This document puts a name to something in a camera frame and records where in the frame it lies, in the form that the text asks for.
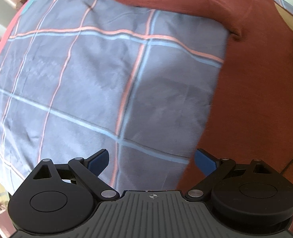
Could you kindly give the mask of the maroon knit sweater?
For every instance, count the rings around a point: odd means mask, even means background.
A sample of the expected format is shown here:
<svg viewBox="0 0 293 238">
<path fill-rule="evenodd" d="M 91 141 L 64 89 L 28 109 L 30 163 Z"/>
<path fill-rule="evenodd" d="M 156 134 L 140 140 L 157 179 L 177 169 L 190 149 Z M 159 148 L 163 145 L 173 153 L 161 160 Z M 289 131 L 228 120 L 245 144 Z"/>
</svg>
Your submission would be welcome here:
<svg viewBox="0 0 293 238">
<path fill-rule="evenodd" d="M 114 0 L 213 19 L 230 33 L 198 147 L 266 161 L 293 183 L 293 27 L 273 0 Z"/>
</svg>

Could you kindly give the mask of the blue plaid bed sheet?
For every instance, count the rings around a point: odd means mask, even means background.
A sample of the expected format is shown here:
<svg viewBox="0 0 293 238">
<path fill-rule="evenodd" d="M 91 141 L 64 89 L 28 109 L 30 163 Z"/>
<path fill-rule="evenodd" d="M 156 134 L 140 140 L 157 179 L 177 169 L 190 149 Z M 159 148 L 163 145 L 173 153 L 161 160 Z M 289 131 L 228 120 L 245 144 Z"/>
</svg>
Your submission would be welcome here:
<svg viewBox="0 0 293 238">
<path fill-rule="evenodd" d="M 0 53 L 0 182 L 102 148 L 118 191 L 173 190 L 207 122 L 228 31 L 112 0 L 31 0 Z"/>
</svg>

